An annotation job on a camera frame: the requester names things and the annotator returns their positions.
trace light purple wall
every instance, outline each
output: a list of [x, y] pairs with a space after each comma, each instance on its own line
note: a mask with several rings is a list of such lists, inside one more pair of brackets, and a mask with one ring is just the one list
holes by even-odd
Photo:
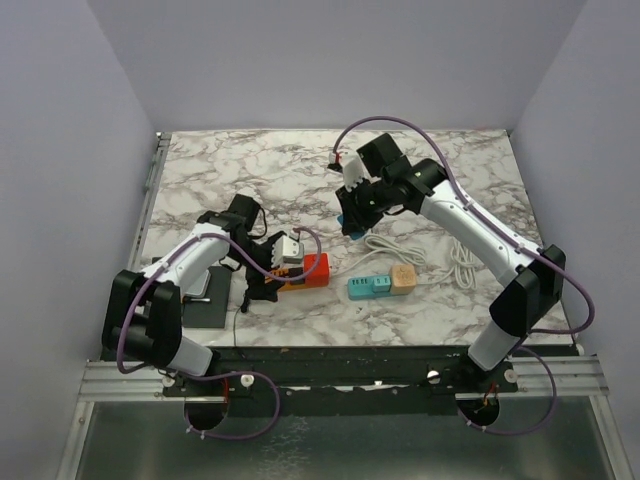
[[584, 0], [88, 0], [159, 130], [513, 128]]
[[0, 4], [0, 469], [55, 475], [154, 132], [84, 0]]
[[[640, 2], [589, 0], [512, 136], [543, 237], [589, 287], [598, 352], [640, 475]], [[577, 295], [565, 306], [585, 318]]]

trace teal power strip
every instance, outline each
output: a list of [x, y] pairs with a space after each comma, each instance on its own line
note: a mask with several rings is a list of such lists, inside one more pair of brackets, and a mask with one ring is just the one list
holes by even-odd
[[394, 296], [391, 293], [391, 277], [389, 275], [350, 278], [347, 282], [347, 291], [349, 300], [370, 300]]

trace coiled white cable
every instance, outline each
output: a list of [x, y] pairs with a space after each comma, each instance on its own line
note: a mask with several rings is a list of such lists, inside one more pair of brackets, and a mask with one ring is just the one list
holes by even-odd
[[[389, 240], [388, 238], [375, 233], [370, 233], [365, 236], [364, 244], [371, 251], [344, 270], [340, 270], [338, 273], [332, 275], [333, 277], [344, 275], [360, 265], [367, 258], [377, 253], [388, 253], [390, 255], [394, 255], [402, 263], [410, 263], [416, 267], [425, 267], [429, 265], [427, 252], [420, 247], [403, 247], [393, 240]], [[458, 239], [454, 238], [453, 246], [449, 251], [449, 256], [452, 266], [447, 272], [440, 277], [429, 280], [426, 283], [420, 283], [419, 285], [436, 285], [453, 275], [456, 283], [461, 289], [475, 290], [477, 287], [475, 271], [477, 264], [473, 253], [471, 253], [467, 247], [462, 245]]]

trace black pad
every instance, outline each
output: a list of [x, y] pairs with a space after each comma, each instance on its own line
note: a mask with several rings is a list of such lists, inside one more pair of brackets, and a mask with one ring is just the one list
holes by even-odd
[[182, 326], [184, 328], [224, 328], [231, 287], [231, 272], [224, 267], [209, 267], [211, 278], [203, 298], [210, 303], [184, 304]]

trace marble table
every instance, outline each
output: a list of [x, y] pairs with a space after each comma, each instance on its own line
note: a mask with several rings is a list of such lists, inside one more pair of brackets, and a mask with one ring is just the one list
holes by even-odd
[[[162, 256], [193, 228], [204, 210], [224, 210], [236, 193], [254, 197], [267, 213], [269, 231], [305, 225], [315, 229], [329, 253], [333, 271], [368, 252], [362, 242], [340, 233], [335, 190], [341, 176], [326, 170], [327, 155], [338, 131], [208, 131], [173, 134], [162, 174], [142, 261]], [[359, 130], [348, 135], [341, 151], [356, 148], [381, 132]], [[392, 132], [413, 162], [435, 158], [429, 145], [412, 132]], [[496, 217], [540, 243], [533, 212], [506, 132], [436, 131], [433, 137], [462, 186]], [[374, 229], [406, 246], [426, 249], [430, 265], [418, 270], [419, 283], [439, 278], [450, 267], [453, 238], [438, 225], [404, 213], [386, 217]], [[304, 238], [307, 252], [314, 243]], [[237, 315], [239, 346], [362, 346], [470, 344], [490, 321], [488, 307], [501, 287], [483, 266], [478, 287], [462, 290], [453, 278], [419, 285], [408, 296], [352, 302], [346, 282], [357, 275], [388, 273], [399, 263], [374, 255], [327, 288], [281, 292], [277, 303], [253, 302]], [[233, 274], [227, 326], [224, 330], [185, 330], [208, 346], [233, 345], [232, 322], [242, 303], [244, 271]], [[540, 323], [566, 328], [557, 305]], [[566, 344], [568, 336], [534, 335], [528, 343]]]

